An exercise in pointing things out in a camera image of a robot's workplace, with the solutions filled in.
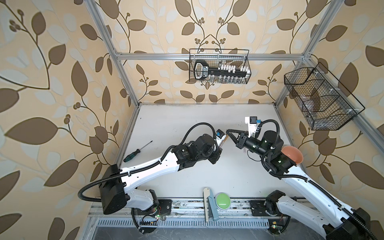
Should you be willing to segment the green handled screwdriver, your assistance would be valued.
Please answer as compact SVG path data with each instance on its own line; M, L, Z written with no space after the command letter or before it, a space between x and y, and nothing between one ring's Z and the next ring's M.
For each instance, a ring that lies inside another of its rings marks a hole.
M142 148L140 149L136 149L134 152L128 154L124 159L123 159L123 162L124 163L127 163L129 161L131 161L135 156L137 156L141 150L143 150L146 146L148 146L149 144L151 144L153 141L150 141L149 143L147 143L146 145L144 145Z

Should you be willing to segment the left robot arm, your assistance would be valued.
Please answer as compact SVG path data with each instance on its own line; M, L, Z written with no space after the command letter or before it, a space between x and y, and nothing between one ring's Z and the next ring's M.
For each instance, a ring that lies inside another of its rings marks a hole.
M101 203L105 215L125 207L153 213L160 205L155 191L142 191L138 187L162 175L191 168L199 161L208 160L215 164L222 153L220 145L225 138L222 130L213 130L212 135L204 134L189 143L183 139L179 145L169 146L161 157L141 165L122 169L112 165L100 180L81 188L78 198Z

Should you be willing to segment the pink cup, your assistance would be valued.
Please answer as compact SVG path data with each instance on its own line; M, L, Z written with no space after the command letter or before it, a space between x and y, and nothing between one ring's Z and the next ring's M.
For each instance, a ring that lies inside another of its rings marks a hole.
M293 160L297 165L301 164L304 161L304 156L302 152L293 146L285 146L282 148L281 152Z

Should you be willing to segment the brown pen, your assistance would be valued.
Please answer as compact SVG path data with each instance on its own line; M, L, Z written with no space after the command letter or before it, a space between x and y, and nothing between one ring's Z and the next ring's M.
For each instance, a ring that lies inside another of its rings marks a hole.
M223 145L224 145L224 143L225 143L225 141L228 139L228 135L225 135L222 139L221 139L221 142L220 142L220 144L219 144L219 147L220 148L222 148L223 147Z

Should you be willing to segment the green push button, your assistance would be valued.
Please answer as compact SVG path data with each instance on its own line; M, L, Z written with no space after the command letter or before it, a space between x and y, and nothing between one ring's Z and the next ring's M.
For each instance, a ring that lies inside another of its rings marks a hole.
M218 193L215 196L215 203L220 211L227 211L231 206L231 198L226 193Z

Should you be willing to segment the grey bracket tool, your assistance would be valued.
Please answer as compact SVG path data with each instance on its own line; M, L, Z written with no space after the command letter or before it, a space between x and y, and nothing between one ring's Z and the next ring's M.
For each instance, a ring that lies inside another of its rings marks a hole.
M213 192L210 188L203 189L203 202L206 222L210 221L210 217L213 218L213 221L218 221L220 217Z

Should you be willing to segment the black tool in basket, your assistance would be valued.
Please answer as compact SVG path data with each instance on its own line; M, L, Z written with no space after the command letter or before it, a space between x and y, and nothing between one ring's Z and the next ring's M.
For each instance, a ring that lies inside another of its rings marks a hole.
M211 67L204 60L197 60L194 63L192 73L196 80L204 80L206 78L211 80L215 77L219 77L219 79L224 77L246 79L251 76L251 70L247 66L237 67L235 65L219 64L217 67Z

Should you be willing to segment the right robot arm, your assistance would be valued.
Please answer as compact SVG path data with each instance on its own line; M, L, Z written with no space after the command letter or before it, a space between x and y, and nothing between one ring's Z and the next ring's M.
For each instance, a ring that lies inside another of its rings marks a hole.
M371 217L361 208L338 200L312 180L294 157L283 152L284 141L280 138L280 126L275 120L261 121L256 117L246 120L248 131L228 129L226 134L239 149L246 148L261 157L263 168L271 176L283 180L296 189L315 208L311 209L274 191L266 198L271 205L270 213L276 211L292 217L326 240L375 240L371 231Z

